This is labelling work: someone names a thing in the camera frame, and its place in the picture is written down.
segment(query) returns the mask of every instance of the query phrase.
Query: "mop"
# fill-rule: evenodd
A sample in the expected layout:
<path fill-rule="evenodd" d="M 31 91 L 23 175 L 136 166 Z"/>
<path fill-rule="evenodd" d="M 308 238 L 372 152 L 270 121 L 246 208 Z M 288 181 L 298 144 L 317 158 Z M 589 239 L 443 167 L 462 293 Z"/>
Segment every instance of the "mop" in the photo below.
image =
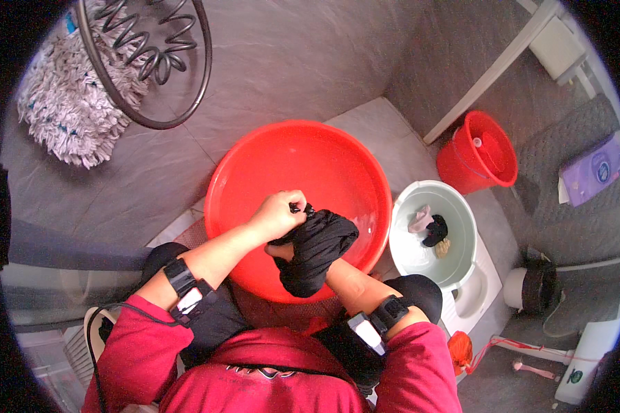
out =
<path fill-rule="evenodd" d="M 137 40 L 113 49 L 123 29 L 103 33 L 107 17 L 92 19 L 104 5 L 103 0 L 86 3 L 92 36 L 118 91 L 139 110 L 149 82 L 140 82 L 137 76 L 147 56 L 125 64 Z M 120 9 L 113 21 L 124 17 L 126 12 Z M 115 141 L 131 120 L 108 98 L 77 26 L 71 10 L 43 41 L 19 86 L 17 109 L 19 121 L 30 125 L 29 133 L 48 153 L 67 164 L 90 169 L 110 159 Z"/>

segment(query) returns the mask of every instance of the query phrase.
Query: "pink toothbrush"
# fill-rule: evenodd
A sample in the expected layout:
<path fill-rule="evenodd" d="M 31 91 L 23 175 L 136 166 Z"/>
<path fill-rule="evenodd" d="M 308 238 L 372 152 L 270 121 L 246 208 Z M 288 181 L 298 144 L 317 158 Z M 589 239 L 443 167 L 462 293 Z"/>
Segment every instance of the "pink toothbrush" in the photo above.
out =
<path fill-rule="evenodd" d="M 513 369 L 514 371 L 520 371 L 520 370 L 531 371 L 535 374 L 539 374 L 540 376 L 546 377 L 547 379 L 550 379 L 550 380 L 554 380 L 556 377 L 556 375 L 550 371 L 540 370 L 540 369 L 532 368 L 530 366 L 526 366 L 521 362 L 520 359 L 513 361 Z"/>

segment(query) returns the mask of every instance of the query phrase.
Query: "pink sock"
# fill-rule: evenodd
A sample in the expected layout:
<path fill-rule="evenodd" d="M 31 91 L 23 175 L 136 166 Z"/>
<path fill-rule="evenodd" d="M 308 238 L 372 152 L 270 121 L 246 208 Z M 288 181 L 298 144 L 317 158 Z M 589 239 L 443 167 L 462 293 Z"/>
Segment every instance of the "pink sock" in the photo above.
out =
<path fill-rule="evenodd" d="M 431 222 L 434 222 L 434 219 L 432 219 L 430 215 L 430 206 L 425 205 L 419 212 L 416 212 L 415 219 L 411 220 L 409 223 L 409 232 L 419 233 Z"/>

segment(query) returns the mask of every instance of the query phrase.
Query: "green label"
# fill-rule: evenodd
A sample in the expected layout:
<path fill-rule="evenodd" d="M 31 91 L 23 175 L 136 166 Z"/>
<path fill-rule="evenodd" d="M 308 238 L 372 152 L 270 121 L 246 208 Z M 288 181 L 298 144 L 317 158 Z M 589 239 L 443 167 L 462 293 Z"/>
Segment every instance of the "green label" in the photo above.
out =
<path fill-rule="evenodd" d="M 582 377 L 583 372 L 581 370 L 572 369 L 572 373 L 570 373 L 569 377 L 567 378 L 567 382 L 577 384 Z"/>

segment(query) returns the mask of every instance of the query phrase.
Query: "black pants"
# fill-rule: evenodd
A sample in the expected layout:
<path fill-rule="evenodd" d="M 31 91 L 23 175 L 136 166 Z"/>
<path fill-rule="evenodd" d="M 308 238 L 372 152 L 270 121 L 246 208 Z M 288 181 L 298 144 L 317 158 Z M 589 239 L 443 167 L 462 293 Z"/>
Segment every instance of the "black pants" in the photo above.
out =
<path fill-rule="evenodd" d="M 178 243 L 166 243 L 154 248 L 145 262 L 143 283 L 172 258 L 186 251 L 188 248 Z M 411 274 L 390 279 L 385 284 L 405 297 L 410 297 L 432 323 L 438 323 L 443 299 L 438 285 L 428 277 Z M 205 362 L 224 341 L 253 329 L 241 315 L 229 282 L 223 282 L 217 293 L 221 299 L 190 326 L 194 333 L 193 341 L 180 354 L 187 368 Z M 351 331 L 347 325 L 347 316 L 337 324 L 316 332 L 313 337 L 338 359 L 359 387 L 371 388 L 379 382 L 385 356 L 381 357 L 371 351 Z"/>

